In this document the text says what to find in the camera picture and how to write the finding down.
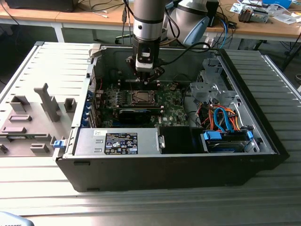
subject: warning label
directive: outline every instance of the warning label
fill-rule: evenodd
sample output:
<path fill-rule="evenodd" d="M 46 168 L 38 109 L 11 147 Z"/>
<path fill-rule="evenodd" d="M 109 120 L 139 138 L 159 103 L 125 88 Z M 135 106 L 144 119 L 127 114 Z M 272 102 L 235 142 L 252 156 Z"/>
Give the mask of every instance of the warning label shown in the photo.
<path fill-rule="evenodd" d="M 107 133 L 105 154 L 138 154 L 137 133 Z"/>

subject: blue latch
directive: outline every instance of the blue latch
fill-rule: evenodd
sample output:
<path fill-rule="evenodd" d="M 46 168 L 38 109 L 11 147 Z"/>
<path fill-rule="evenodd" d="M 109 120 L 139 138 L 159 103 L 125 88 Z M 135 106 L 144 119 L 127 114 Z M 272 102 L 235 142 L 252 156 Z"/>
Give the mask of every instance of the blue latch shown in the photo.
<path fill-rule="evenodd" d="M 205 140 L 221 140 L 222 136 L 220 132 L 217 131 L 206 131 L 204 134 Z"/>
<path fill-rule="evenodd" d="M 54 148 L 64 148 L 64 147 L 66 147 L 66 140 L 56 140 L 53 143 L 53 147 Z"/>
<path fill-rule="evenodd" d="M 249 137 L 250 140 L 253 139 L 254 136 L 253 136 L 253 133 L 251 131 L 247 131 L 246 134 L 248 135 L 248 137 Z"/>

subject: green motherboard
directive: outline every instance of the green motherboard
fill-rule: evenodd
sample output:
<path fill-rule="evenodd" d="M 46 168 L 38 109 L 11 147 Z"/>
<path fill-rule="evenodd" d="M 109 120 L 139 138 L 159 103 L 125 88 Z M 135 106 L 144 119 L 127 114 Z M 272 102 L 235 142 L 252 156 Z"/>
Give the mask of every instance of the green motherboard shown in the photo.
<path fill-rule="evenodd" d="M 139 90 L 121 90 L 117 85 L 111 84 L 104 88 L 99 105 L 101 127 L 116 128 L 116 127 L 139 127 L 139 128 L 154 128 L 157 126 L 188 126 L 187 116 L 182 105 L 182 96 L 185 88 L 178 87 L 178 84 L 164 83 L 160 84 L 160 88 L 155 91 L 139 91 Z M 145 93 L 149 92 L 152 96 L 151 101 L 144 97 L 148 97 Z M 123 98 L 123 108 L 119 104 Z M 137 105 L 132 103 L 132 100 L 137 101 Z M 122 124 L 119 121 L 119 112 L 122 109 L 150 111 L 150 121 L 142 124 Z"/>

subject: wooden table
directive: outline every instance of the wooden table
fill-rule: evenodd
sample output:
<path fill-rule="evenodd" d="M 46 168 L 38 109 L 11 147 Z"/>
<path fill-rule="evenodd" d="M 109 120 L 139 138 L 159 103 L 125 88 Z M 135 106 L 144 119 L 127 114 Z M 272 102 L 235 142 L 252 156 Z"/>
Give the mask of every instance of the wooden table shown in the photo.
<path fill-rule="evenodd" d="M 47 10 L 32 10 L 32 9 L 10 9 L 4 0 L 3 4 L 6 10 L 14 17 L 21 25 L 35 26 L 50 26 L 55 29 L 59 42 L 64 42 L 62 28 L 81 28 L 92 30 L 121 30 L 122 21 L 121 15 L 123 6 L 108 9 L 108 13 L 100 13 L 107 15 L 104 18 L 92 12 L 86 12 L 76 8 L 73 13 L 64 13 Z M 91 4 L 105 2 L 105 0 L 91 0 Z M 270 17 L 266 24 L 262 23 L 241 23 L 238 21 L 238 14 L 229 12 L 231 5 L 235 0 L 221 0 L 221 7 L 224 14 L 230 21 L 237 23 L 237 29 L 233 35 L 234 38 L 256 39 L 256 40 L 278 40 L 278 41 L 295 41 L 301 32 L 300 23 L 287 25 Z M 113 0 L 111 4 L 98 6 L 96 9 L 106 8 L 112 5 L 122 3 L 121 0 Z M 82 8 L 89 10 L 87 2 L 81 4 Z M 292 5 L 291 11 L 301 10 L 301 6 Z M 0 6 L 0 24 L 15 24 L 11 17 Z M 205 36 L 207 40 L 219 36 L 223 32 L 223 28 L 218 24 L 215 27 L 207 28 Z"/>

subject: motherboard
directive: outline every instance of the motherboard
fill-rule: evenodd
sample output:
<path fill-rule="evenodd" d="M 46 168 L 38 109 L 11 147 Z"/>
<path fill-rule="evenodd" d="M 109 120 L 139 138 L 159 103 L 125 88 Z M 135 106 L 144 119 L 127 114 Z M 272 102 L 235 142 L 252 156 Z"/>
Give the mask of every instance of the motherboard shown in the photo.
<path fill-rule="evenodd" d="M 161 83 L 152 90 L 133 84 L 110 84 L 96 96 L 103 128 L 154 128 L 188 126 L 182 102 L 185 88 L 178 83 Z"/>

